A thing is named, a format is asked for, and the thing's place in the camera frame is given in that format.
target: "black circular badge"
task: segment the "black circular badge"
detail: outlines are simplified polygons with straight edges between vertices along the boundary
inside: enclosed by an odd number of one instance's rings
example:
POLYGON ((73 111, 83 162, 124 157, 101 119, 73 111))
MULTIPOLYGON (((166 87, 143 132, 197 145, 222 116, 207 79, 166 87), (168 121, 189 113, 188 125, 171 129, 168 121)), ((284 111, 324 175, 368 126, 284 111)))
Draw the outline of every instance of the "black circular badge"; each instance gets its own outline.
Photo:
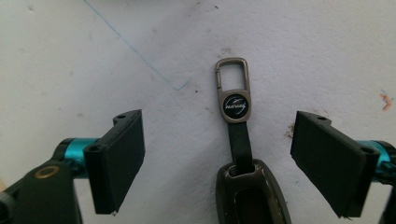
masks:
POLYGON ((241 119, 248 112, 248 100, 239 94, 230 95, 223 103, 223 110, 231 119, 241 119))

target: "blue line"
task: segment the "blue line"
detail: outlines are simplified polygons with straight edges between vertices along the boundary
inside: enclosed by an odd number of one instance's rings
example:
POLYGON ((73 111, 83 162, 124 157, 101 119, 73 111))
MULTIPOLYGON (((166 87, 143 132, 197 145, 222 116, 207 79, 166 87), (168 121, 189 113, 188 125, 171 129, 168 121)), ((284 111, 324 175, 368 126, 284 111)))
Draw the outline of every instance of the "blue line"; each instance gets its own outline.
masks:
POLYGON ((114 32, 116 33, 117 36, 119 36, 122 41, 128 45, 128 47, 133 50, 137 56, 139 56, 139 58, 152 70, 154 71, 158 76, 160 76, 167 84, 169 84, 175 91, 180 91, 181 89, 183 89, 189 82, 190 82, 190 78, 189 80, 187 80, 186 83, 184 83, 181 87, 177 88, 175 86, 173 86, 172 82, 167 79, 156 67, 154 67, 154 65, 152 63, 150 63, 140 52, 139 50, 137 50, 137 48, 130 43, 125 37, 123 37, 123 35, 105 18, 104 15, 102 15, 102 13, 100 11, 98 11, 91 3, 89 0, 84 0, 84 2, 96 13, 96 15, 98 15, 106 24, 107 26, 114 32))

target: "silver carabiner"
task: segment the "silver carabiner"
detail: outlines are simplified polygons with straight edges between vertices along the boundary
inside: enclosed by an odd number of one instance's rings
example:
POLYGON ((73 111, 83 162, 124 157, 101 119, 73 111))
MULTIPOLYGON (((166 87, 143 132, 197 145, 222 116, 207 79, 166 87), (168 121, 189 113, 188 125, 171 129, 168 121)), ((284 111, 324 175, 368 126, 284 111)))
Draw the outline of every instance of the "silver carabiner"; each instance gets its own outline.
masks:
POLYGON ((243 58, 226 58, 216 63, 216 81, 218 85, 219 107, 221 115, 229 123, 239 123, 250 118, 251 97, 248 80, 248 63, 243 58), (243 70, 245 80, 244 90, 223 91, 221 87, 220 68, 223 65, 239 64, 243 70))

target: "leather strap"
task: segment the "leather strap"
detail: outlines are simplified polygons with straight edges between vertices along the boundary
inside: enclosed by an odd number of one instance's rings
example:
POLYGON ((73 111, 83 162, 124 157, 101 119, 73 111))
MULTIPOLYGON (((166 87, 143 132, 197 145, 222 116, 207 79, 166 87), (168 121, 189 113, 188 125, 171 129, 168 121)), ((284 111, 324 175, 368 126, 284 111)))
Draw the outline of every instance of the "leather strap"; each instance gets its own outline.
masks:
POLYGON ((233 163, 235 164, 234 175, 250 173, 254 170, 252 165, 250 140, 248 138, 247 123, 228 123, 228 135, 230 139, 233 163))

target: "keychain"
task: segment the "keychain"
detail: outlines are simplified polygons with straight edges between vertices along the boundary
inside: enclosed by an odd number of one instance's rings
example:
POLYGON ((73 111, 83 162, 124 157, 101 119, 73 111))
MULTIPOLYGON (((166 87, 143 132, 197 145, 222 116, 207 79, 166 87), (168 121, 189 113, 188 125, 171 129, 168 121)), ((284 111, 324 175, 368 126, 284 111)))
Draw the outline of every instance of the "keychain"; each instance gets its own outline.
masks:
POLYGON ((228 123, 233 162, 221 167, 216 184, 220 224, 290 224, 290 215, 279 185, 269 168, 253 160, 247 121, 251 112, 248 63, 242 58, 222 59, 216 64, 221 115, 228 123), (220 68, 239 64, 245 88, 223 91, 220 68))

